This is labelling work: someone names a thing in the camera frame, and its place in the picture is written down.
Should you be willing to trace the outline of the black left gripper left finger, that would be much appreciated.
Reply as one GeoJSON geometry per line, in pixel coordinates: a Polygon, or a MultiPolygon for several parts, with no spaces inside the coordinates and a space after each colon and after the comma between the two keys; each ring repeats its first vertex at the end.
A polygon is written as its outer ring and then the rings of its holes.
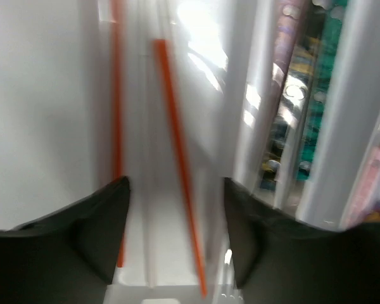
{"type": "Polygon", "coordinates": [[[92,195],[0,231],[0,303],[102,303],[130,204],[121,177],[92,195]]]}

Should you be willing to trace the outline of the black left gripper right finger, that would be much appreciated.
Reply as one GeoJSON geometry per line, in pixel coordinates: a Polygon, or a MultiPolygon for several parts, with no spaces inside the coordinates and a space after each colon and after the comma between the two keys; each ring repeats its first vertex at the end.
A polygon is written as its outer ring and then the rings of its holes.
{"type": "Polygon", "coordinates": [[[380,222],[334,232],[224,179],[236,286],[245,303],[380,303],[380,222]]]}

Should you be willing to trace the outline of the orange chopstick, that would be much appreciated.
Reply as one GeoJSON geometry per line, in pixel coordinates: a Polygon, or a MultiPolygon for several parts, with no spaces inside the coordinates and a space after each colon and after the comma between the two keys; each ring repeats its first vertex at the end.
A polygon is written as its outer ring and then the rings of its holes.
{"type": "Polygon", "coordinates": [[[112,88],[112,164],[113,179],[117,180],[123,176],[124,152],[123,152],[123,128],[122,128],[122,106],[123,99],[123,44],[122,44],[122,1],[110,1],[111,24],[111,88],[112,88]]]}
{"type": "Polygon", "coordinates": [[[189,226],[189,238],[193,249],[194,264],[199,281],[199,290],[201,297],[206,298],[208,295],[208,287],[205,274],[205,260],[202,252],[200,235],[198,233],[196,214],[194,212],[191,171],[187,159],[184,132],[181,124],[181,115],[177,106],[174,78],[169,59],[168,41],[165,39],[155,39],[153,41],[153,47],[160,69],[161,84],[165,92],[165,106],[172,133],[172,144],[174,147],[178,176],[182,188],[182,199],[189,226]]]}

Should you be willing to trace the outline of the silver spoon pink handle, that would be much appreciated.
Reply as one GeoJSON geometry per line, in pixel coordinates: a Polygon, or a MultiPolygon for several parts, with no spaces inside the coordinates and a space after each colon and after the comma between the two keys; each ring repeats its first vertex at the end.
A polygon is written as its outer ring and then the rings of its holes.
{"type": "Polygon", "coordinates": [[[362,221],[377,200],[377,189],[380,183],[380,147],[373,149],[369,161],[355,188],[350,204],[345,212],[343,227],[349,228],[362,221]]]}

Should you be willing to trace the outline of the dark handle fork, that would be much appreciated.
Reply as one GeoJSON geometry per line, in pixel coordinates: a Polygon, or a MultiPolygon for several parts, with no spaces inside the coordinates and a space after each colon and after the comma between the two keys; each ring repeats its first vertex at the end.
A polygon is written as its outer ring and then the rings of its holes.
{"type": "Polygon", "coordinates": [[[269,150],[263,159],[263,177],[259,188],[270,191],[270,204],[276,209],[286,206],[296,180],[297,158],[319,49],[318,37],[307,37],[294,47],[270,131],[269,150]]]}

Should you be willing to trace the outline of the pink handle fork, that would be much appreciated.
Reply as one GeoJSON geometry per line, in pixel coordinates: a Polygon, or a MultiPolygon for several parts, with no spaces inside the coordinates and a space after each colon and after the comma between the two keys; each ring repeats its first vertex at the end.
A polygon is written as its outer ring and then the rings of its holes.
{"type": "Polygon", "coordinates": [[[267,98],[268,124],[274,123],[296,40],[306,19],[308,1],[271,1],[270,38],[272,56],[270,91],[267,98]]]}

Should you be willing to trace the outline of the green handle fork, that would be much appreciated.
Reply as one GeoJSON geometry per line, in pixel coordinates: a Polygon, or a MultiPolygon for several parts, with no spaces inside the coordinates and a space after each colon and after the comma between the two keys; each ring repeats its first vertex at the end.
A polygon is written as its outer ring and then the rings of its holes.
{"type": "Polygon", "coordinates": [[[348,1],[331,1],[325,11],[296,174],[298,181],[306,181],[310,176],[347,5],[348,1]]]}

